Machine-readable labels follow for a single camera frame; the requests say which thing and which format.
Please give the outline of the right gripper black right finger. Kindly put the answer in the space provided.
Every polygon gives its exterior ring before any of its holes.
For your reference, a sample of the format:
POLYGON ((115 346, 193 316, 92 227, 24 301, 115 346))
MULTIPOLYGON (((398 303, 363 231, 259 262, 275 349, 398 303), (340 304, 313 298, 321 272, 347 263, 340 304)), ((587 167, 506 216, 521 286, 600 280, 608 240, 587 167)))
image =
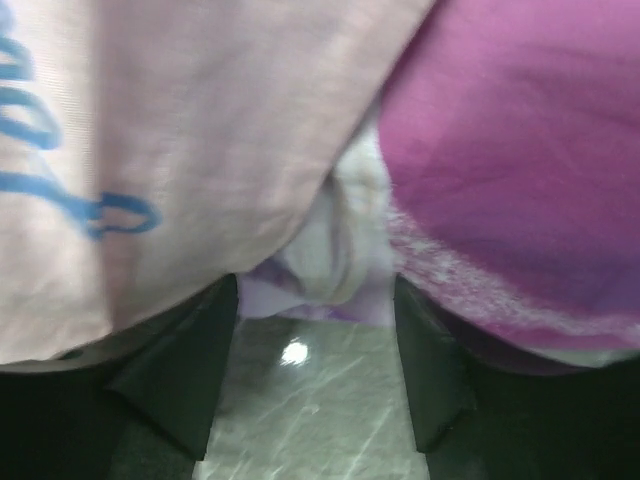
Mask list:
POLYGON ((404 278, 394 314, 417 450, 434 479, 635 479, 639 362, 565 365, 443 309, 404 278))

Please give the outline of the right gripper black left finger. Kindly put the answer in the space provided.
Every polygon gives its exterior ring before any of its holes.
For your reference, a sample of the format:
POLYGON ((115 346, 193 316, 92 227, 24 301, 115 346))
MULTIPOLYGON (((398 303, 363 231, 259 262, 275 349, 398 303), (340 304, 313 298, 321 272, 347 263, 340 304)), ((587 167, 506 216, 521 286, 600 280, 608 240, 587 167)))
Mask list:
POLYGON ((206 453, 238 309, 228 275, 46 361, 1 369, 5 479, 188 479, 206 453))

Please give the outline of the purple princess print pillowcase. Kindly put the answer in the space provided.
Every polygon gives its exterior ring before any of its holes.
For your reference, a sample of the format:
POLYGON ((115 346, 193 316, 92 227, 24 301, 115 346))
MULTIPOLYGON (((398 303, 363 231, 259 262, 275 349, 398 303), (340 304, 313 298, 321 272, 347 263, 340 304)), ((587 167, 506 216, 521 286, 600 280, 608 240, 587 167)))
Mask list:
POLYGON ((1 360, 224 275, 385 323, 405 276, 518 349, 639 353, 635 1, 5 1, 1 360))

